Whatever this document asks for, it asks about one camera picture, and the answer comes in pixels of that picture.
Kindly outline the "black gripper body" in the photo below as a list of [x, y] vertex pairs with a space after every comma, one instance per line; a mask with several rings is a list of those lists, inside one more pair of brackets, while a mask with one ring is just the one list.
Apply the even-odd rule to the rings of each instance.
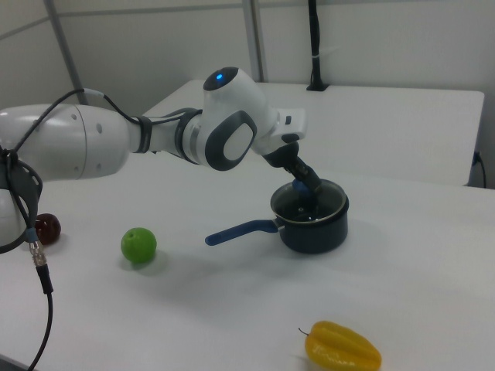
[[285, 168], [288, 171], [298, 166], [299, 143], [297, 141], [284, 145], [276, 151], [263, 155], [263, 159], [273, 168]]

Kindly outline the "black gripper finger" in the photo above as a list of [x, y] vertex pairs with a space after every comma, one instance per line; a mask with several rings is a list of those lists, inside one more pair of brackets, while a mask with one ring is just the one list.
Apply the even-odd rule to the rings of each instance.
[[295, 162], [304, 165], [309, 170], [309, 176], [307, 180], [301, 182], [312, 194], [319, 194], [322, 190], [322, 181], [316, 172], [307, 165], [300, 157], [297, 157]]
[[309, 176], [309, 170], [304, 165], [298, 162], [286, 165], [284, 169], [292, 174], [293, 177], [300, 182], [304, 182]]

